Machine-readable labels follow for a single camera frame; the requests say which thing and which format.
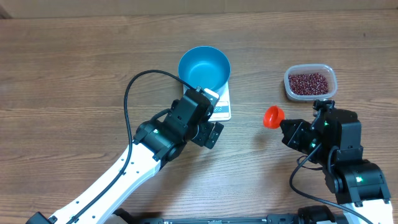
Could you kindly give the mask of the red scoop with blue handle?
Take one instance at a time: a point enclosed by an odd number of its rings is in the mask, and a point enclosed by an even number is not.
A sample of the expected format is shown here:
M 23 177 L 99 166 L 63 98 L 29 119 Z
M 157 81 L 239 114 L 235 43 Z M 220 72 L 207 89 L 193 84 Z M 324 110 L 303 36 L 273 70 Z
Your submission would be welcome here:
M 277 129 L 280 127 L 280 122 L 285 119 L 284 111 L 278 106 L 274 105 L 268 108 L 263 117 L 263 125 L 269 129 Z

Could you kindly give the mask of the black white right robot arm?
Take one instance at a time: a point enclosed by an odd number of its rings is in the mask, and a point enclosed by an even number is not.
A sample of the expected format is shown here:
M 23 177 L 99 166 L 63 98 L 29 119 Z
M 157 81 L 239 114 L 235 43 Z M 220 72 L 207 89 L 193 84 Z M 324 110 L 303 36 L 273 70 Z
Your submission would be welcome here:
M 313 122 L 283 119 L 282 142 L 320 164 L 336 201 L 298 210 L 295 223 L 392 223 L 391 194 L 380 167 L 363 159 L 361 123 L 354 111 L 318 109 Z

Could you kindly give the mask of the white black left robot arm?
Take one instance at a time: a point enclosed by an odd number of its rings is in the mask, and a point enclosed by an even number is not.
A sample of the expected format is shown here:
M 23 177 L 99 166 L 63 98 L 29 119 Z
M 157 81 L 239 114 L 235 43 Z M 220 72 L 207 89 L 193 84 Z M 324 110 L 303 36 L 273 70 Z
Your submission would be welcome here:
M 195 115 L 198 92 L 185 90 L 183 98 L 173 102 L 165 121 L 152 118 L 140 125 L 119 161 L 76 200 L 49 218 L 37 212 L 27 224 L 124 223 L 115 211 L 140 185 L 177 158 L 187 142 L 214 147 L 223 129 L 221 122 L 231 118 L 229 90 L 215 93 L 206 89 L 202 95 L 214 107 L 211 115 Z

